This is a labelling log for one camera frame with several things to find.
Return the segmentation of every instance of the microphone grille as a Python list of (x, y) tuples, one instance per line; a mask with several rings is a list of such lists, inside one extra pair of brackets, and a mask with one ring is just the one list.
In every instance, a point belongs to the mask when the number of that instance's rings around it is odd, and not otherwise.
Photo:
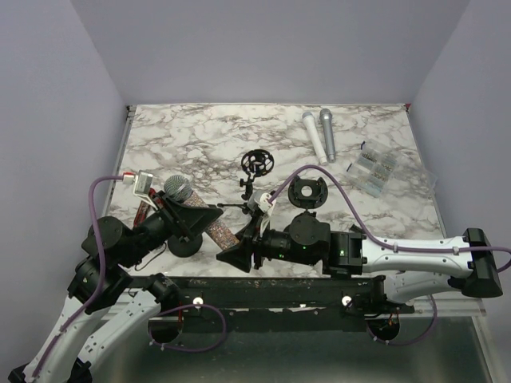
[(180, 175), (170, 176), (167, 178), (163, 189), (170, 198), (179, 203), (190, 198), (193, 193), (190, 181), (186, 177)]

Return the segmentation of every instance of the gray wall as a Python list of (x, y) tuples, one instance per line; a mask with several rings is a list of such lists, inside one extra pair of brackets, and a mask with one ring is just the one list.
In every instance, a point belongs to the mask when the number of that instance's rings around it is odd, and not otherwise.
[[(412, 124), (449, 235), (481, 227), (511, 247), (511, 2), (472, 0), (412, 104)], [(500, 264), (509, 255), (496, 253)], [(511, 271), (503, 298), (486, 300), (511, 377)]]
[(126, 102), (410, 102), (468, 0), (73, 0)]
[[(0, 12), (0, 381), (57, 320), (125, 107), (69, 0)], [(104, 201), (99, 196), (97, 201)]]

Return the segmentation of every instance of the table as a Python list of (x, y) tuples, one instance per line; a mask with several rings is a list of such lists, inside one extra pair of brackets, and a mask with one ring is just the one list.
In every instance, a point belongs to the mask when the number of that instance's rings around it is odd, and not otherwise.
[[(207, 203), (241, 203), (243, 189), (240, 160), (255, 148), (268, 150), (275, 168), (255, 182), (255, 188), (270, 191), (304, 164), (318, 164), (301, 116), (315, 116), (327, 107), (333, 115), (337, 161), (325, 168), (345, 185), (350, 199), (367, 226), (377, 235), (390, 238), (442, 238), (441, 225), (433, 200), (427, 200), (419, 216), (406, 214), (351, 186), (343, 175), (359, 154), (360, 144), (369, 138), (406, 154), (420, 164), (418, 149), (404, 105), (139, 105), (121, 161), (122, 171), (149, 170), (153, 185), (162, 188), (173, 174), (192, 180), (192, 186)], [(302, 177), (317, 179), (317, 171), (305, 171)], [(110, 214), (128, 226), (139, 201), (130, 188), (117, 184)], [(287, 193), (278, 199), (271, 225), (283, 230), (301, 211), (287, 201)], [(327, 203), (317, 210), (318, 219), (331, 224), (332, 230), (347, 231), (355, 220), (342, 196), (330, 184)], [(248, 221), (239, 208), (226, 208), (221, 219), (234, 231)], [(168, 251), (133, 275), (161, 272), (175, 276), (232, 277), (319, 277), (320, 265), (309, 267), (273, 260), (250, 274), (215, 260), (220, 249), (204, 235), (200, 251), (190, 259), (179, 259)]]

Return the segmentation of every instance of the marble table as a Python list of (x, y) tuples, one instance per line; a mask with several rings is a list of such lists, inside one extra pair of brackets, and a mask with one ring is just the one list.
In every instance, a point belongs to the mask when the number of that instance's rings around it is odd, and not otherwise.
[[(318, 164), (301, 116), (315, 116), (327, 107), (333, 115), (337, 161), (326, 169), (336, 176), (367, 226), (376, 234), (402, 239), (442, 237), (433, 200), (424, 202), (420, 215), (406, 214), (406, 206), (396, 209), (352, 186), (344, 172), (356, 159), (360, 144), (372, 139), (406, 154), (420, 164), (418, 149), (403, 105), (139, 105), (121, 161), (122, 171), (149, 170), (155, 175), (154, 188), (174, 174), (187, 176), (196, 192), (207, 203), (241, 203), (243, 189), (240, 160), (255, 148), (268, 150), (275, 168), (255, 182), (255, 188), (270, 191), (295, 169)], [(302, 177), (317, 179), (317, 171), (305, 171)], [(128, 187), (117, 184), (110, 215), (133, 225), (139, 201)], [(234, 231), (248, 221), (239, 208), (224, 209), (221, 219)], [(293, 207), (284, 192), (271, 221), (282, 230), (301, 211)], [(317, 210), (318, 219), (331, 224), (332, 230), (347, 231), (355, 220), (335, 186), (330, 183), (328, 201)], [(133, 275), (161, 272), (175, 276), (231, 277), (319, 277), (320, 265), (309, 267), (277, 260), (266, 261), (250, 274), (216, 261), (220, 249), (204, 235), (200, 251), (189, 259), (179, 259), (166, 251), (143, 271)]]

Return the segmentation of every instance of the clear plastic box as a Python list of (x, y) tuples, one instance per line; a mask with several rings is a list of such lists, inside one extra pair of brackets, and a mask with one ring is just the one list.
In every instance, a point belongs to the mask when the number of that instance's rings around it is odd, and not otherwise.
[(408, 156), (372, 140), (362, 143), (346, 174), (354, 185), (412, 218), (422, 214), (437, 181)]

